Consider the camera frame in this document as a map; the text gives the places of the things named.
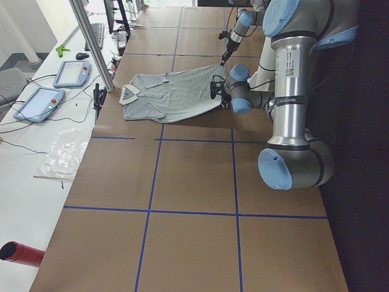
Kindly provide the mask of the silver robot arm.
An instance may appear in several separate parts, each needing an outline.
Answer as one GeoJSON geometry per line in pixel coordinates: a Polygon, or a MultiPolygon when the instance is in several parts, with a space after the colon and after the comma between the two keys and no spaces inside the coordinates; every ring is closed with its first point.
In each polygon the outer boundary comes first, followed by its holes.
{"type": "Polygon", "coordinates": [[[226,39],[226,62],[261,26],[265,42],[256,72],[235,65],[220,82],[211,82],[211,96],[237,114],[262,108],[272,120],[272,137],[258,157],[258,170],[272,189],[319,186],[333,174],[328,146],[306,128],[309,56],[314,50],[351,43],[357,34],[359,1],[233,1],[235,26],[219,34],[226,39]]]}
{"type": "Polygon", "coordinates": [[[219,34],[219,40],[227,39],[226,51],[221,57],[221,66],[224,66],[232,54],[237,51],[242,40],[250,36],[250,34],[247,34],[249,28],[263,24],[264,14],[270,1],[229,1],[229,3],[235,7],[249,3],[253,6],[254,11],[248,11],[247,9],[238,10],[235,26],[230,30],[223,30],[219,34]]]}

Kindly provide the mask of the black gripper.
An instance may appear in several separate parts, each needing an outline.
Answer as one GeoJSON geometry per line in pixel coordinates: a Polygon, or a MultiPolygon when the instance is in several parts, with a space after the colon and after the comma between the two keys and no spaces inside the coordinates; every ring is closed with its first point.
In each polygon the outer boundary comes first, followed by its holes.
{"type": "Polygon", "coordinates": [[[228,94],[224,89],[221,89],[221,106],[222,107],[231,107],[231,95],[228,94]]]}
{"type": "MultiPolygon", "coordinates": [[[[223,54],[223,58],[230,58],[232,54],[237,51],[240,43],[234,42],[233,40],[228,40],[226,45],[226,52],[223,54]]],[[[226,63],[225,59],[222,59],[221,66],[224,66],[226,63]]]]}

